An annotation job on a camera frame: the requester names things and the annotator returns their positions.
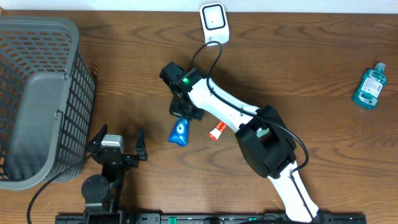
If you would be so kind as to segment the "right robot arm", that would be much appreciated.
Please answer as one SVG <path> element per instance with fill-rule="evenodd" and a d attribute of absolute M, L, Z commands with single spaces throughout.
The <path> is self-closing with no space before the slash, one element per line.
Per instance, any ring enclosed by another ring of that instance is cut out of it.
<path fill-rule="evenodd" d="M 221 89 L 209 75 L 194 68 L 184 71 L 174 62 L 167 64 L 159 77 L 170 88 L 178 107 L 174 116 L 200 120 L 207 111 L 234 132 L 243 157 L 251 169 L 269 179 L 294 222 L 319 220 L 319 207 L 310 198 L 294 153 L 304 143 L 284 124 L 271 106 L 249 105 Z"/>

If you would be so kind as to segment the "red Nescafe stick sachet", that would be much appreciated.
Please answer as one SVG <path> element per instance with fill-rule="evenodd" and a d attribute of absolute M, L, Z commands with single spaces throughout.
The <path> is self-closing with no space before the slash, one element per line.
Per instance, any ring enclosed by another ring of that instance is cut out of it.
<path fill-rule="evenodd" d="M 228 126 L 224 122 L 220 121 L 215 128 L 209 132 L 209 137 L 212 138 L 212 140 L 217 141 L 227 127 Z"/>

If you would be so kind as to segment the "blue mouthwash bottle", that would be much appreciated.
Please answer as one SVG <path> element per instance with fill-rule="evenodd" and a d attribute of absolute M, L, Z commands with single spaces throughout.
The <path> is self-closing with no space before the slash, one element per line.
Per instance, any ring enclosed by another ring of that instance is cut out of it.
<path fill-rule="evenodd" d="M 364 73 L 361 84 L 352 97 L 357 105 L 369 110 L 377 106 L 382 89 L 387 83 L 387 77 L 384 74 L 385 68 L 386 65 L 379 62 L 373 69 Z"/>

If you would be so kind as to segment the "blue Oreo cookie pack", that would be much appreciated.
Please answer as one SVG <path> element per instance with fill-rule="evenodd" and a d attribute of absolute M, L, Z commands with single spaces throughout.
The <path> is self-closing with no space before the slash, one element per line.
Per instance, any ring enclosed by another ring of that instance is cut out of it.
<path fill-rule="evenodd" d="M 168 142 L 179 146 L 187 146 L 189 139 L 190 122 L 186 118 L 178 118 L 173 130 L 171 131 Z"/>

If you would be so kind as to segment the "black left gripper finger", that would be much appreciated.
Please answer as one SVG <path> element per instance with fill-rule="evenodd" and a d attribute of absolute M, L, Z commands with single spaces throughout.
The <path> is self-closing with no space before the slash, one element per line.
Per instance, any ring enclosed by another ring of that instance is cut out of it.
<path fill-rule="evenodd" d="M 86 145 L 86 151 L 89 153 L 99 153 L 102 149 L 101 142 L 108 132 L 108 125 L 104 124 L 100 131 Z"/>
<path fill-rule="evenodd" d="M 136 150 L 136 156 L 140 161 L 147 161 L 148 159 L 148 154 L 146 150 L 146 145 L 144 141 L 144 128 L 140 127 L 138 135 L 137 135 L 137 141 L 135 145 L 135 150 Z"/>

